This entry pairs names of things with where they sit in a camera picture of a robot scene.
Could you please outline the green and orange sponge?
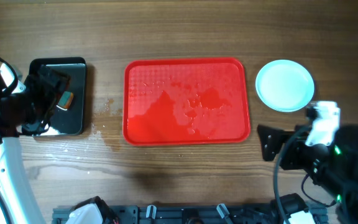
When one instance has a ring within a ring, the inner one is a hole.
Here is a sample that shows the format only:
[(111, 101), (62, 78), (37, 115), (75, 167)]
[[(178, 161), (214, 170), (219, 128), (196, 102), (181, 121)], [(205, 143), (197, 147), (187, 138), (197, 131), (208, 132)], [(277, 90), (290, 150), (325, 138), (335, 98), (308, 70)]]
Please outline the green and orange sponge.
[(73, 101), (74, 94), (69, 91), (65, 91), (63, 95), (61, 96), (57, 107), (61, 110), (68, 110), (70, 108), (71, 102)]

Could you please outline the light blue plate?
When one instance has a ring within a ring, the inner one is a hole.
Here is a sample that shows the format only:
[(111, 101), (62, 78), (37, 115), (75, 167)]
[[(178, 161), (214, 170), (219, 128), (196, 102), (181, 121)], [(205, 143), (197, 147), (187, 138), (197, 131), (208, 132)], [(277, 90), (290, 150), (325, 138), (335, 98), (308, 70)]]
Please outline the light blue plate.
[(255, 90), (269, 108), (290, 113), (304, 108), (315, 92), (311, 73), (292, 60), (274, 60), (264, 65), (255, 78)]

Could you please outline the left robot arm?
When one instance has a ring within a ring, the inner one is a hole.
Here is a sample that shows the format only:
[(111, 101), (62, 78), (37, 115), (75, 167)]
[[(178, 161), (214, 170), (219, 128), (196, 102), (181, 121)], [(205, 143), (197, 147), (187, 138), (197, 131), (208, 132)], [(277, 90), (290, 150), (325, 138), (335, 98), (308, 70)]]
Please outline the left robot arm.
[(82, 57), (38, 58), (20, 81), (0, 57), (0, 223), (43, 223), (25, 173), (21, 136), (52, 135), (56, 110), (84, 123), (87, 67)]

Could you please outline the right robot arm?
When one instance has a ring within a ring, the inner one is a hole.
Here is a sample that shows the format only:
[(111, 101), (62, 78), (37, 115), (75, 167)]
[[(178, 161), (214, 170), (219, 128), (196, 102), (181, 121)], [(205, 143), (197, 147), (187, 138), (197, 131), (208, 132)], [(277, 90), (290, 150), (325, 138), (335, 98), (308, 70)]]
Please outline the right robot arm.
[(293, 131), (258, 125), (262, 157), (278, 160), (283, 170), (304, 170), (315, 185), (333, 196), (341, 223), (358, 223), (358, 125), (341, 126), (328, 145), (309, 146), (311, 131)]

